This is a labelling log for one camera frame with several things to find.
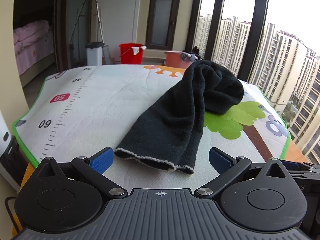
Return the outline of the black knit garment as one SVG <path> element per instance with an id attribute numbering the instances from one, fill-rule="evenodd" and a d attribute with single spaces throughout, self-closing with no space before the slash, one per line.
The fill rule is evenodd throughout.
<path id="1" fill-rule="evenodd" d="M 114 153 L 160 170 L 193 174 L 206 112 L 223 115 L 244 96 L 225 67 L 196 61 L 133 124 Z"/>

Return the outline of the cartoon play mat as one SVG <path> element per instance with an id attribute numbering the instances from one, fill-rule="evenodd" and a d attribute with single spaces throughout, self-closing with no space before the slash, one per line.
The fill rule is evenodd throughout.
<path id="1" fill-rule="evenodd" d="M 116 148 L 138 117 L 183 74 L 181 68 L 120 64 L 51 75 L 12 130 L 34 166 L 45 157 L 59 163 L 90 157 L 103 148 Z M 270 157 L 283 159 L 291 140 L 285 122 L 257 86 L 244 83 L 243 88 L 242 101 L 225 115 L 206 114 L 193 174 L 115 158 L 105 176 L 127 190 L 195 190 L 218 175 L 209 163 L 212 147 L 254 163 Z"/>

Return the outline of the red plastic bucket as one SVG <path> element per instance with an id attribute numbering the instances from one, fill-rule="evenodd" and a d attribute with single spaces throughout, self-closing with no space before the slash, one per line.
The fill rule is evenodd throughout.
<path id="1" fill-rule="evenodd" d="M 143 53 L 140 51 L 138 55 L 134 56 L 131 47 L 144 46 L 139 43 L 123 43 L 119 45 L 120 48 L 120 62 L 121 64 L 142 64 Z"/>

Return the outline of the white mop bucket bin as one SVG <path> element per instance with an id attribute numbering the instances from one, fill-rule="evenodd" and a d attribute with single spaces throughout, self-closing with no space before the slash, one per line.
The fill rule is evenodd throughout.
<path id="1" fill-rule="evenodd" d="M 90 42 L 86 44 L 87 66 L 101 66 L 103 64 L 103 42 Z"/>

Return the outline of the grey rag on pink bucket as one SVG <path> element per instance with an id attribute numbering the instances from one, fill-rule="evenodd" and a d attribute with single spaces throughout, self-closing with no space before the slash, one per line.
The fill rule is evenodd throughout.
<path id="1" fill-rule="evenodd" d="M 188 54 L 188 53 L 185 53 L 185 52 L 181 53 L 181 58 L 182 58 L 182 60 L 184 62 L 187 62 L 187 61 L 194 62 L 194 61 L 196 61 L 194 54 Z"/>

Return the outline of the pink plastic bucket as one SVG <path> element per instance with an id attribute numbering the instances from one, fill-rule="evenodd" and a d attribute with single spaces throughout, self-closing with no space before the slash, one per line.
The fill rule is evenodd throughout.
<path id="1" fill-rule="evenodd" d="M 165 52 L 165 66 L 174 67 L 174 68 L 183 68 L 187 69 L 193 62 L 187 61 L 184 62 L 181 58 L 181 53 L 183 51 L 178 50 L 170 50 Z"/>

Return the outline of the white rag on bucket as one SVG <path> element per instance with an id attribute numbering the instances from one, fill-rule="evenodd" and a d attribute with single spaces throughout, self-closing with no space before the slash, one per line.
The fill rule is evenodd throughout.
<path id="1" fill-rule="evenodd" d="M 140 47 L 131 47 L 132 51 L 133 51 L 133 55 L 136 56 L 139 54 L 139 52 L 142 50 L 146 50 L 146 46 L 140 46 Z"/>

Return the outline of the pink bedding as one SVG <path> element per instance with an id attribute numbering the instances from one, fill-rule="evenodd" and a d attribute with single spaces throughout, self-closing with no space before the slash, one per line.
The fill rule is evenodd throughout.
<path id="1" fill-rule="evenodd" d="M 13 36 L 19 75 L 54 52 L 53 31 L 46 20 L 16 28 Z"/>

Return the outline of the dark framed small window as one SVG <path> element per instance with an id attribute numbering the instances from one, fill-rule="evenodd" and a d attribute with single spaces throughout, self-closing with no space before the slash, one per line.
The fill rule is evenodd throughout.
<path id="1" fill-rule="evenodd" d="M 149 49 L 171 50 L 180 0 L 150 0 L 145 44 Z"/>

